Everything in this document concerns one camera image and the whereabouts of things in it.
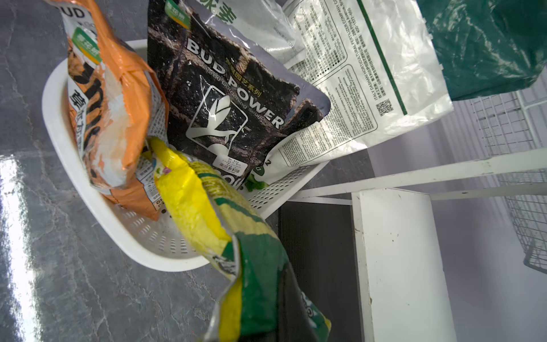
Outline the white fertilizer bag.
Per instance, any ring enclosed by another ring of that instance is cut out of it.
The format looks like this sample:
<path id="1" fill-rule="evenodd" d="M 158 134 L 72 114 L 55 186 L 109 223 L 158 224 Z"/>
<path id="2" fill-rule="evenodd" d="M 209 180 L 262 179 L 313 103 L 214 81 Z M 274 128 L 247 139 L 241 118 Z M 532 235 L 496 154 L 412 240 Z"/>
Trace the white fertilizer bag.
<path id="1" fill-rule="evenodd" d="M 243 190 L 263 190 L 297 168 L 370 148 L 453 110 L 416 1 L 288 1 L 306 45 L 292 71 L 322 91 L 330 112 L 288 137 Z"/>

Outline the orange white small bag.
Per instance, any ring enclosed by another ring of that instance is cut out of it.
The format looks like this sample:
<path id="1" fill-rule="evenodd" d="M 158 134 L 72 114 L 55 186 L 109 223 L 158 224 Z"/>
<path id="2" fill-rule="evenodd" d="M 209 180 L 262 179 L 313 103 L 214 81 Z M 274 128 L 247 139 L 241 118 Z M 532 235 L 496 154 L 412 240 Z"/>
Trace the orange white small bag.
<path id="1" fill-rule="evenodd" d="M 68 41 L 68 117 L 92 188 L 154 221 L 162 200 L 146 140 L 167 139 L 169 105 L 146 61 L 113 32 L 95 1 L 50 1 Z"/>

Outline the yellow green small bag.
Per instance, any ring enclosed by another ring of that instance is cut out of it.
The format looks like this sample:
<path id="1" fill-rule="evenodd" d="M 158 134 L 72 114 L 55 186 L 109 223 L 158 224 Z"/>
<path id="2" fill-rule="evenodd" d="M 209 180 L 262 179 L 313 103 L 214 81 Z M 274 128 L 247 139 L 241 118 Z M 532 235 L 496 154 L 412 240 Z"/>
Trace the yellow green small bag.
<path id="1" fill-rule="evenodd" d="M 183 237 L 229 286 L 215 306 L 205 341 L 327 341 L 331 323 L 302 292 L 273 229 L 208 164 L 148 145 L 154 181 Z"/>

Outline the green and white soil bag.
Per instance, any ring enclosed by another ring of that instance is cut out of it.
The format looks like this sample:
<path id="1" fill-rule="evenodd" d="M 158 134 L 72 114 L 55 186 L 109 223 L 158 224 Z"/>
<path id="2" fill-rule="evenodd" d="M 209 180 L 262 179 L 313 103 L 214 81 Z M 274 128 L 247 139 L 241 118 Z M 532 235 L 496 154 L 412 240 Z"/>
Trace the green and white soil bag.
<path id="1" fill-rule="evenodd" d="M 327 116 L 330 101 L 232 26 L 236 10 L 151 1 L 148 63 L 170 104 L 170 144 L 239 188 L 281 141 Z"/>

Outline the large dark green soil bag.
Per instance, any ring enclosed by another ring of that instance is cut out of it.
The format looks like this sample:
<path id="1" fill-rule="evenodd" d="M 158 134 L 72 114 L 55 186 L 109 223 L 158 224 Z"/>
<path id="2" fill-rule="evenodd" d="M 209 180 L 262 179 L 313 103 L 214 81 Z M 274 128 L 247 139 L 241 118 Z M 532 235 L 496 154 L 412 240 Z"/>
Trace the large dark green soil bag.
<path id="1" fill-rule="evenodd" d="M 450 98 L 533 85 L 546 67 L 545 1 L 419 1 Z"/>

